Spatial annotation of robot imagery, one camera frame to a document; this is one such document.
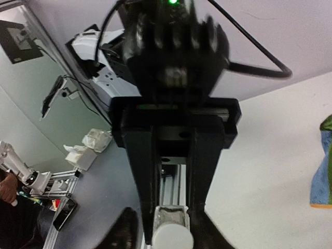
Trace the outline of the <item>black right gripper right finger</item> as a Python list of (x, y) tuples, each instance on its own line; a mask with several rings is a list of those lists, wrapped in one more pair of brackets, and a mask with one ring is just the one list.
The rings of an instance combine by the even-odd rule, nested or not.
[(189, 206), (194, 249), (233, 249), (201, 206)]

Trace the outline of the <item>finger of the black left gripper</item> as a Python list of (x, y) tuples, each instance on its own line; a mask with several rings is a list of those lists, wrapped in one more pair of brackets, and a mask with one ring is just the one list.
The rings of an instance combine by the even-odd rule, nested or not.
[(206, 198), (223, 150), (224, 124), (221, 118), (195, 118), (187, 160), (186, 203), (191, 213), (205, 209)]
[(145, 243), (151, 245), (155, 209), (159, 203), (160, 159), (157, 127), (161, 114), (128, 114), (122, 119), (121, 133), (137, 187)]

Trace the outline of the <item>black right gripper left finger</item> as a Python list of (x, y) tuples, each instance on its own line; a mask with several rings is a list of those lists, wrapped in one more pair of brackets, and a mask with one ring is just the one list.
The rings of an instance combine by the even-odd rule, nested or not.
[(136, 248), (138, 224), (137, 212), (131, 207), (124, 208), (106, 236), (95, 248)]

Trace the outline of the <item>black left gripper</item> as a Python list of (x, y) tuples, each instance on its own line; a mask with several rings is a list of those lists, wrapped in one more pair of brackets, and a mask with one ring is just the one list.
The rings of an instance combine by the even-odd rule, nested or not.
[(125, 1), (122, 60), (145, 102), (198, 106), (230, 66), (229, 41), (194, 1)]

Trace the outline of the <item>white nail polish cap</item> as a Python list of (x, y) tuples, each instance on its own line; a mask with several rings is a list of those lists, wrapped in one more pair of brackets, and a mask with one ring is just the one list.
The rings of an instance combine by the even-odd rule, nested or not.
[(191, 232), (178, 224), (163, 224), (152, 239), (154, 249), (193, 249), (194, 240)]

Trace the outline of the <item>clear nail polish bottle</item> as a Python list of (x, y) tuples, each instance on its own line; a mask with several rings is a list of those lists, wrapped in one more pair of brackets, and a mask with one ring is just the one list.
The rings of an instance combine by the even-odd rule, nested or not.
[(154, 214), (153, 229), (157, 230), (164, 224), (177, 224), (189, 228), (188, 208), (180, 205), (157, 206)]

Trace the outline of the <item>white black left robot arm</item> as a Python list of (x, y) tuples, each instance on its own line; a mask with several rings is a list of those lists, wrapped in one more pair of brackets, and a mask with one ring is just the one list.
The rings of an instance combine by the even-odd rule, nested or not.
[(183, 164), (185, 225), (193, 248), (231, 248), (209, 218), (205, 203), (224, 149), (236, 138), (239, 102), (210, 96), (229, 63), (229, 43), (211, 17), (199, 21), (194, 1), (117, 1), (123, 31), (107, 24), (67, 45), (95, 83), (119, 80), (108, 116), (125, 149), (137, 188), (145, 242), (154, 244), (162, 170)]

